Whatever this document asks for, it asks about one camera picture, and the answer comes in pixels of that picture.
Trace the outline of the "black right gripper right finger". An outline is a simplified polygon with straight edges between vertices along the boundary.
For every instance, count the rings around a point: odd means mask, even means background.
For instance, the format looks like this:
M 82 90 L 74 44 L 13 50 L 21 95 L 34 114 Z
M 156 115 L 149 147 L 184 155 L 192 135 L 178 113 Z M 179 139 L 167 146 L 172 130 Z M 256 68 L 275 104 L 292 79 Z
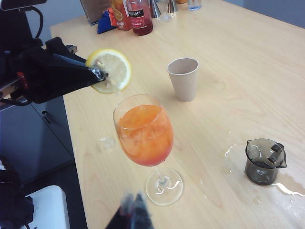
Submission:
M 136 195 L 131 212 L 132 229 L 153 229 L 153 223 L 142 193 Z

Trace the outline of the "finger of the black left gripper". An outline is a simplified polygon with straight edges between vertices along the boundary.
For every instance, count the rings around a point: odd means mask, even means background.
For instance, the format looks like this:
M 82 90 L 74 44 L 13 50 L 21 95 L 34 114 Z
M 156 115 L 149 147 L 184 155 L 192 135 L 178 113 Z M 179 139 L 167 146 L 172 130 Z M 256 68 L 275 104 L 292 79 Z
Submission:
M 60 37 L 52 38 L 45 42 L 47 51 L 57 60 L 85 66 L 86 59 L 76 55 L 77 46 L 65 45 Z
M 30 49 L 23 54 L 25 88 L 23 96 L 41 104 L 106 80 L 109 73 L 99 67 L 86 66 L 86 60 L 74 53 L 49 53 Z

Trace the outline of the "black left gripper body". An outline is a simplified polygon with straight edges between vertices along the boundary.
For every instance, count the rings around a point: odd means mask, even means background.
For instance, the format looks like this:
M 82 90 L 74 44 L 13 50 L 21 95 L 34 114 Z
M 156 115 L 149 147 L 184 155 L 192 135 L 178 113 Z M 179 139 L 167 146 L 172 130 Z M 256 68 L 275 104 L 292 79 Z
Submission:
M 12 61 L 30 46 L 0 47 L 0 104 L 29 105 L 30 100 L 22 95 L 21 79 Z

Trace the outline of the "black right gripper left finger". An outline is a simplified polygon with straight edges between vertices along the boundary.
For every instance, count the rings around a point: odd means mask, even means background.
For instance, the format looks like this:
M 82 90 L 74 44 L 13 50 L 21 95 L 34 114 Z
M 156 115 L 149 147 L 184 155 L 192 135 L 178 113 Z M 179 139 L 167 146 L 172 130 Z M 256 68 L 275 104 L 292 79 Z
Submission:
M 133 194 L 125 193 L 119 208 L 106 226 L 106 229 L 127 229 L 131 218 L 132 205 Z

